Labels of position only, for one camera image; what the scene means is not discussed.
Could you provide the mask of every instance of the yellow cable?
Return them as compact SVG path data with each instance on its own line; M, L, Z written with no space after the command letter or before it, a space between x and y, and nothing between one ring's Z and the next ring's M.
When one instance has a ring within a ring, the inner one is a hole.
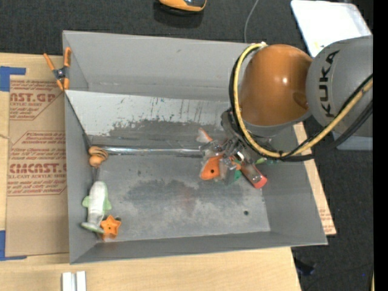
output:
M251 146L253 146L258 152L267 155L269 157L273 158L281 158L283 156L286 156L290 154L290 152L282 152L282 154L278 152L269 151L263 147L261 147L257 142L250 136L248 130L245 127L243 118L241 116L241 109L238 103L238 75L241 68L241 65L243 64L243 61L245 60L246 56L255 49L261 49L263 47L267 46L265 43L259 43L259 44L252 44L248 46L243 53L240 55L236 69L233 75L233 98L234 98L234 110L235 114L238 120L238 124L241 128L241 131L243 132L245 138L248 140ZM339 115L327 126L325 127L318 135L316 135L310 142L300 147L297 151L293 152L290 156L295 156L299 153L302 153L303 151L306 151L313 147L315 144L317 144L319 141L321 141L338 123L340 120L342 120L354 107L354 105L361 99L361 97L370 90L373 87L373 78L368 81L365 88L358 92L352 100L348 103L348 105L343 108L343 110L339 113Z

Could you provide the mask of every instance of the white paper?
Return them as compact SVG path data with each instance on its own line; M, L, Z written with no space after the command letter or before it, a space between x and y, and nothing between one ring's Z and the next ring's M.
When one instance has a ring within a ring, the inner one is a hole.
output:
M292 0L291 8L313 58L333 42L371 35L360 11L353 4Z

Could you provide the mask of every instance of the cardboard box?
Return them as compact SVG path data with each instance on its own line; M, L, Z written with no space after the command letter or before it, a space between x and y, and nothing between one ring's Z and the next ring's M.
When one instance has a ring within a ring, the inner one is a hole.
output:
M327 244L304 163L260 166L269 180L261 190L244 178L228 187L199 178L195 130L205 125L222 135L230 74L246 44L64 32L63 46L72 50L65 94L71 263ZM294 128L272 143L295 147ZM110 242L80 226L96 176L90 145L112 153L98 173L109 188L109 214L122 223Z
M68 252L64 94L42 55L1 53L0 80L5 255Z

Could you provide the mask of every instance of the cardboard sheet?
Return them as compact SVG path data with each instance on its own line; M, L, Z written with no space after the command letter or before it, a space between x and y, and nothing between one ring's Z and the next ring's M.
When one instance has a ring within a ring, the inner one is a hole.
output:
M61 56L52 60L62 67ZM0 54L0 66L2 90L9 89L3 93L9 121L2 122L5 132L8 126L5 255L67 252L64 94L41 55Z

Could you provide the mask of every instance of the orange clip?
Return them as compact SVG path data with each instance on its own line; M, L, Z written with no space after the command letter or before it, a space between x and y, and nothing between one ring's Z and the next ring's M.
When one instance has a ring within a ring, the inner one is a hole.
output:
M212 156L206 161L200 174L202 180L211 180L219 177L219 160L221 158L222 155Z
M94 168L98 168L109 156L104 149L95 145L89 148L88 153L91 155L89 164Z
M100 223L100 226L104 230L104 233L101 234L101 238L103 240L107 238L115 239L119 232L120 225L121 225L120 220L116 220L112 215L109 215L106 220L103 220Z
M70 62L71 62L71 54L72 50L70 47L67 47L65 49L65 54L64 54L64 66L62 69L55 69L52 60L49 58L49 56L44 53L43 57L46 59L46 62L48 64L48 67L50 70L54 73L55 78L56 78L56 83L58 87L63 91L69 89L70 82L69 79L66 78L65 70L67 68L70 68Z

